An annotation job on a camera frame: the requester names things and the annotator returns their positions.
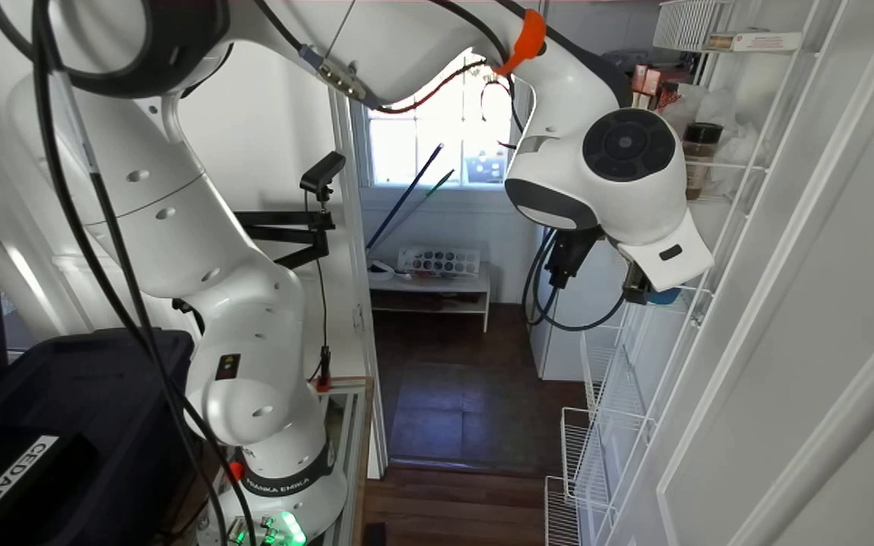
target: white shelf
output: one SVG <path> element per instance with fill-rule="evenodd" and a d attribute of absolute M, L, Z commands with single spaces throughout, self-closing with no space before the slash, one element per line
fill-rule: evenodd
<path fill-rule="evenodd" d="M 802 35 L 771 31 L 717 31 L 732 4 L 663 4 L 651 46 L 674 53 L 733 53 L 733 55 L 788 55 L 802 49 Z"/>
<path fill-rule="evenodd" d="M 562 499 L 585 544 L 605 544 L 613 527 L 650 435 L 651 422 L 638 413 L 562 410 Z"/>
<path fill-rule="evenodd" d="M 369 272 L 372 313 L 478 315 L 489 335 L 491 283 L 484 275 Z"/>

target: black cable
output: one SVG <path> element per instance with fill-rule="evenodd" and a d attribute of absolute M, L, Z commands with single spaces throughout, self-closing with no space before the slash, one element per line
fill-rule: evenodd
<path fill-rule="evenodd" d="M 382 234 L 382 241 L 389 234 L 394 234 L 403 222 L 410 222 L 445 182 L 448 176 L 455 176 L 457 171 L 445 171 L 432 189 L 425 198 L 420 198 L 402 218 L 394 218 L 394 225 Z"/>
<path fill-rule="evenodd" d="M 523 114 L 520 114 L 520 94 L 516 94 L 516 78 L 507 76 L 507 94 L 510 94 L 510 117 L 520 127 L 520 133 L 524 133 Z"/>
<path fill-rule="evenodd" d="M 322 347 L 329 347 L 329 296 L 324 296 L 324 275 L 322 258 L 317 258 L 317 278 L 319 278 L 319 303 L 322 303 Z"/>
<path fill-rule="evenodd" d="M 322 308 L 322 351 L 317 371 L 306 375 L 312 381 L 319 374 L 329 374 L 329 294 L 324 294 L 324 272 L 322 272 L 322 258 L 317 258 L 317 278 L 319 278 L 319 308 Z"/>
<path fill-rule="evenodd" d="M 535 291 L 537 291 L 537 278 L 541 278 L 537 271 L 541 271 L 541 262 L 546 258 L 546 249 L 548 249 L 551 241 L 556 241 L 556 231 L 546 228 L 546 234 L 541 238 L 537 253 L 535 253 L 535 258 L 527 264 L 527 272 L 524 272 L 523 310 L 527 310 L 532 278 L 535 278 Z"/>
<path fill-rule="evenodd" d="M 445 12 L 464 17 L 469 28 L 477 28 L 495 49 L 498 49 L 498 62 L 503 64 L 507 62 L 507 49 L 503 44 L 498 39 L 498 35 L 478 20 L 472 12 L 462 8 L 457 4 L 448 4 L 448 0 L 432 0 L 433 7 L 443 7 Z"/>
<path fill-rule="evenodd" d="M 302 44 L 282 23 L 282 17 L 264 4 L 264 0 L 254 0 L 254 7 L 262 8 L 262 16 L 282 35 L 282 39 L 301 53 Z"/>
<path fill-rule="evenodd" d="M 514 86 L 503 86 L 503 82 L 498 82 L 498 78 L 489 78 L 481 89 L 478 89 L 478 96 L 477 96 L 477 102 L 478 102 L 478 121 L 489 121 L 489 114 L 484 114 L 484 90 L 489 89 L 503 89 L 503 94 L 507 94 L 507 100 L 510 100 L 510 121 L 520 127 L 520 133 L 524 131 L 524 124 L 523 124 L 523 117 L 520 117 L 520 108 L 516 108 L 516 90 L 514 90 Z M 503 141 L 498 141 L 498 145 L 501 149 L 507 149 L 507 152 L 516 152 L 520 145 L 516 143 L 503 143 Z"/>
<path fill-rule="evenodd" d="M 548 294 L 548 300 L 546 303 L 541 303 L 541 294 L 537 294 L 537 285 L 541 285 L 541 271 L 546 267 L 546 256 L 551 256 L 551 249 L 556 249 L 556 234 L 559 231 L 551 231 L 551 234 L 546 234 L 546 241 L 537 246 L 537 256 L 535 256 L 535 262 L 532 262 L 532 267 L 527 267 L 527 275 L 524 275 L 524 291 L 523 291 L 523 308 L 527 308 L 527 285 L 535 283 L 535 289 L 532 289 L 532 303 L 535 303 L 535 313 L 537 313 L 537 320 L 532 320 L 532 326 L 551 326 L 551 328 L 559 328 L 559 330 L 591 330 L 591 328 L 600 328 L 600 326 L 608 326 L 615 313 L 619 313 L 619 308 L 624 303 L 624 294 L 619 294 L 619 300 L 600 315 L 600 320 L 596 320 L 596 321 L 585 321 L 585 326 L 563 326 L 563 321 L 559 321 L 556 315 L 551 315 L 551 308 L 559 303 L 559 289 L 551 289 L 551 294 Z"/>
<path fill-rule="evenodd" d="M 543 326 L 556 308 L 556 296 L 559 296 L 559 289 L 551 289 L 548 300 L 543 310 L 537 310 L 535 321 L 532 326 Z"/>
<path fill-rule="evenodd" d="M 382 238 L 382 231 L 389 228 L 389 222 L 394 222 L 394 215 L 403 209 L 407 198 L 415 192 L 415 185 L 425 180 L 425 174 L 432 171 L 432 164 L 438 161 L 438 156 L 443 152 L 443 143 L 433 145 L 432 159 L 415 171 L 413 182 L 403 189 L 402 199 L 386 212 L 382 225 L 372 231 L 368 253 L 377 246 L 377 241 Z"/>
<path fill-rule="evenodd" d="M 33 39 L 36 39 L 36 49 L 33 49 L 36 53 L 36 58 L 33 58 L 33 86 L 36 86 L 36 114 L 39 114 L 39 138 L 41 138 L 41 149 L 44 149 L 44 164 L 51 171 L 51 182 L 54 182 L 54 192 L 60 198 L 60 209 L 65 209 L 65 215 L 71 222 L 71 231 L 72 231 L 89 267 L 93 271 L 93 275 L 99 283 L 99 291 L 114 308 L 117 320 L 124 326 L 130 326 L 127 330 L 133 335 L 141 348 L 149 354 L 153 351 L 149 341 L 141 338 L 138 326 L 130 321 L 124 303 L 113 291 L 110 275 L 99 267 L 96 256 L 93 256 L 93 249 L 90 249 L 90 244 L 89 244 L 89 238 L 82 231 L 82 222 L 80 222 L 80 212 L 76 212 L 65 166 L 60 166 L 60 156 L 57 156 L 57 145 L 54 145 L 57 141 L 54 141 L 54 121 L 51 121 L 51 94 L 49 94 L 49 70 L 57 67 L 60 58 L 57 58 L 54 39 L 49 35 L 49 8 L 44 7 L 49 7 L 49 0 L 36 0 L 36 7 L 33 7 L 36 8 L 36 16 L 33 16 Z M 178 440 L 183 440 L 186 455 L 194 465 L 198 476 L 209 484 L 209 480 L 203 476 L 192 446 L 186 443 L 186 431 L 178 431 Z"/>
<path fill-rule="evenodd" d="M 455 82 L 457 76 L 477 70 L 477 67 L 484 67 L 489 62 L 472 62 L 472 64 L 464 64 L 457 70 L 451 70 L 448 76 L 443 76 L 425 96 L 407 102 L 407 106 L 377 106 L 377 111 L 389 111 L 389 114 L 403 114 L 403 111 L 413 111 L 420 106 L 425 106 L 432 96 L 438 96 L 448 82 Z"/>
<path fill-rule="evenodd" d="M 2 4 L 0 4 L 0 35 L 2 35 L 27 62 L 36 58 L 33 46 L 30 46 L 30 44 L 15 31 L 15 23 L 10 20 Z"/>
<path fill-rule="evenodd" d="M 192 89 L 183 90 L 183 100 L 192 96 L 199 86 L 207 86 L 214 72 L 221 72 L 221 67 L 232 62 L 232 55 L 233 55 L 233 44 L 228 44 L 221 64 L 213 67 L 209 76 L 203 76 L 199 82 L 194 82 Z"/>
<path fill-rule="evenodd" d="M 218 506 L 218 499 L 213 492 L 213 483 L 209 476 L 203 474 L 203 468 L 198 465 L 192 446 L 186 443 L 186 426 L 178 422 L 183 410 L 198 422 L 198 428 L 207 435 L 209 446 L 213 446 L 213 455 L 218 459 L 218 465 L 225 468 L 228 480 L 232 476 L 232 468 L 225 465 L 225 455 L 221 455 L 221 446 L 214 440 L 214 435 L 209 431 L 209 426 L 198 415 L 198 410 L 192 407 L 192 401 L 186 393 L 175 393 L 172 386 L 170 386 L 170 374 L 163 366 L 163 354 L 159 351 L 159 344 L 155 344 L 155 335 L 153 335 L 153 321 L 146 315 L 146 308 L 142 308 L 142 296 L 141 296 L 141 285 L 138 285 L 138 275 L 133 275 L 133 267 L 130 267 L 130 256 L 127 256 L 127 246 L 121 241 L 121 231 L 117 231 L 117 222 L 114 222 L 114 212 L 113 212 L 113 204 L 110 204 L 110 195 L 106 195 L 106 185 L 103 185 L 103 176 L 99 174 L 90 174 L 90 182 L 93 182 L 93 192 L 96 192 L 96 199 L 99 199 L 99 209 L 103 209 L 103 218 L 113 231 L 113 241 L 114 241 L 114 253 L 117 253 L 117 262 L 124 267 L 124 275 L 127 275 L 127 285 L 130 285 L 130 296 L 133 296 L 133 308 L 138 308 L 138 315 L 142 320 L 142 335 L 138 330 L 138 326 L 130 321 L 127 310 L 121 308 L 117 294 L 113 291 L 110 278 L 106 278 L 106 271 L 99 267 L 84 231 L 82 231 L 82 222 L 80 222 L 80 212 L 76 212 L 76 204 L 71 198 L 71 189 L 67 189 L 67 180 L 65 180 L 65 166 L 60 166 L 60 156 L 57 156 L 57 141 L 54 141 L 54 121 L 51 121 L 51 100 L 49 100 L 49 72 L 51 70 L 65 70 L 60 64 L 60 55 L 57 55 L 57 44 L 54 44 L 54 35 L 51 35 L 51 23 L 49 23 L 49 0 L 36 0 L 33 4 L 33 39 L 36 39 L 36 58 L 33 58 L 33 86 L 36 86 L 36 114 L 39 114 L 39 138 L 41 138 L 41 149 L 44 149 L 44 161 L 49 161 L 49 171 L 51 171 L 51 180 L 54 180 L 54 189 L 57 189 L 57 198 L 60 198 L 60 209 L 71 222 L 71 231 L 89 262 L 89 267 L 93 271 L 96 283 L 99 283 L 99 291 L 106 294 L 106 300 L 113 303 L 113 310 L 117 313 L 117 320 L 124 321 L 124 328 L 130 330 L 130 338 L 141 344 L 141 348 L 159 360 L 159 371 L 161 371 L 161 388 L 163 388 L 163 401 L 170 407 L 170 415 L 172 415 L 172 426 L 178 431 L 178 440 L 186 446 L 186 455 L 192 460 L 192 468 L 198 469 L 198 476 L 207 483 L 207 492 L 213 499 L 213 509 L 218 516 L 218 531 L 221 531 L 221 540 L 225 540 L 225 518 L 221 518 L 221 506 Z M 253 527 L 253 516 L 249 516 L 249 506 L 245 506 L 245 499 L 239 492 L 236 483 L 232 483 L 244 509 L 245 509 L 245 518 L 249 518 L 249 535 L 254 535 Z"/>

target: white table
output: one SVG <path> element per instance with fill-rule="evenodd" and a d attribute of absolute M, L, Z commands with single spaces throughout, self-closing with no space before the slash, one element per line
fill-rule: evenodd
<path fill-rule="evenodd" d="M 491 283 L 484 275 L 403 275 L 369 272 L 372 313 L 478 315 L 491 320 Z"/>

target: dark floor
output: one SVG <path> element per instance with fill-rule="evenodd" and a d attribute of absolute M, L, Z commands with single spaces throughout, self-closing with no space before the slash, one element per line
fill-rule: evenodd
<path fill-rule="evenodd" d="M 377 315 L 389 452 L 394 465 L 559 474 L 559 413 L 582 386 L 541 381 L 520 308 L 491 330 L 468 315 Z"/>

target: window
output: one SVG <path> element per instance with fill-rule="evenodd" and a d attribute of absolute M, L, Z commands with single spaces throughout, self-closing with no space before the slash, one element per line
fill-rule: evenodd
<path fill-rule="evenodd" d="M 394 102 L 394 108 L 421 100 L 448 72 L 477 62 L 481 58 L 472 53 L 457 55 L 432 86 Z M 451 174 L 443 189 L 501 189 L 514 143 L 510 114 L 507 82 L 495 78 L 489 67 L 472 67 L 445 82 L 420 108 L 402 114 L 368 111 L 368 176 L 377 189 L 407 189 L 439 145 L 421 185 Z"/>

